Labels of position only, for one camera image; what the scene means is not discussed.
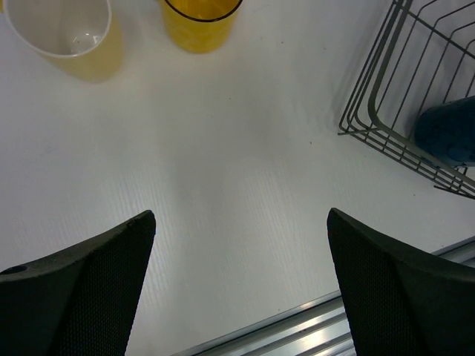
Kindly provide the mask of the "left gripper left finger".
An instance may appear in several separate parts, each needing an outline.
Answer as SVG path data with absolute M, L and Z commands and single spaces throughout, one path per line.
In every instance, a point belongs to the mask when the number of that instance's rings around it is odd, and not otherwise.
M 144 211 L 1 272 L 2 355 L 123 355 L 156 233 Z

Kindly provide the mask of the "bright yellow mug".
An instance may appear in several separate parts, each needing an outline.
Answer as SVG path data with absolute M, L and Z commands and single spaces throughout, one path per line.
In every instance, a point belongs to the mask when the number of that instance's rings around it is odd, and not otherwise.
M 171 40 L 191 53 L 209 53 L 229 38 L 242 0 L 160 1 L 162 19 Z

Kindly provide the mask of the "blue mug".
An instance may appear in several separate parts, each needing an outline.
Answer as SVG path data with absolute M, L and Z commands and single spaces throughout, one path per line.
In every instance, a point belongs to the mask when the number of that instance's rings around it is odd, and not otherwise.
M 474 97 L 427 109 L 416 120 L 414 142 L 452 167 L 474 166 Z

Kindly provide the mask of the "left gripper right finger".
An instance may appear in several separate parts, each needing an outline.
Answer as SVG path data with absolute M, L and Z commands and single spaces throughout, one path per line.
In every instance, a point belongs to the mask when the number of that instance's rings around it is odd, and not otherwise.
M 333 208 L 327 235 L 357 355 L 473 355 L 474 269 Z

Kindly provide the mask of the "pale yellow mug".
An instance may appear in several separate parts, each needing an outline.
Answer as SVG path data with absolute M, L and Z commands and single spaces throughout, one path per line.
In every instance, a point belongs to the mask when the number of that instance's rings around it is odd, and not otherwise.
M 104 82 L 122 64 L 122 34 L 109 1 L 2 1 L 1 12 L 35 53 L 77 79 Z

